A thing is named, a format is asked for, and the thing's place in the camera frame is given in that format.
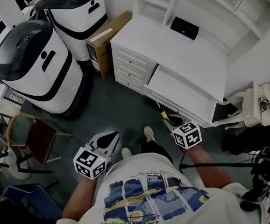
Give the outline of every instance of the black pants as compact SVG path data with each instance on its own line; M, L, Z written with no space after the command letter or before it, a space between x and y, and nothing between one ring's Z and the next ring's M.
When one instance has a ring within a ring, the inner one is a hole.
M169 156L166 150L154 141L150 141L148 143L142 144L141 152L142 153L156 153L156 154L163 155L166 158L168 158L169 161L173 164L172 158Z

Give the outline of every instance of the shoe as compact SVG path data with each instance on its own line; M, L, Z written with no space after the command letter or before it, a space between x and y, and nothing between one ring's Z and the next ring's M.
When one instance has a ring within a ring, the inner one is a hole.
M154 137L154 131L152 130L150 126L146 125L143 129L143 133L144 133L144 136L146 137L147 142L156 141Z
M126 159L128 157L131 157L132 153L131 153L130 149L128 149L127 147L123 147L121 149L121 155L122 155L123 159Z

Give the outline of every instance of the graphic print on shirt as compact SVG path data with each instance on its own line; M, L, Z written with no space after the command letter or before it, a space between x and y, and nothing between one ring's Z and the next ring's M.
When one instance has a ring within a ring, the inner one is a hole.
M123 182L115 182L109 186L109 196L104 199L105 224L128 224L128 216L125 209L126 200L122 196Z
M207 200L208 193L193 187L179 187L177 191L188 202L193 211L198 210Z
M165 188L161 175L147 176L147 181L150 197L163 220L173 219L186 212L182 200L170 188Z
M156 224L190 215L209 200L206 191L184 187L178 178L152 174L109 185L104 224Z
M148 224L157 219L143 191L140 179L130 179L124 184L125 198L131 223Z

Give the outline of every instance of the cardboard box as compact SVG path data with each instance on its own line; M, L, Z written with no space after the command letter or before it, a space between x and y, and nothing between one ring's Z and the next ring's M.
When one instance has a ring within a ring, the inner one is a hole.
M106 26L96 31L87 41L92 66L104 80L113 71L110 40L132 19L131 12L124 12Z

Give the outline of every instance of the blue chair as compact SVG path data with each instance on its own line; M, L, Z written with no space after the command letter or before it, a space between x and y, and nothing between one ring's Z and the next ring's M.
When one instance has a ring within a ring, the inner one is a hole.
M62 210L56 205L45 189L38 184L8 186L3 196L19 206L22 206L24 198L28 202L26 208L32 207L37 217L56 222L61 219Z

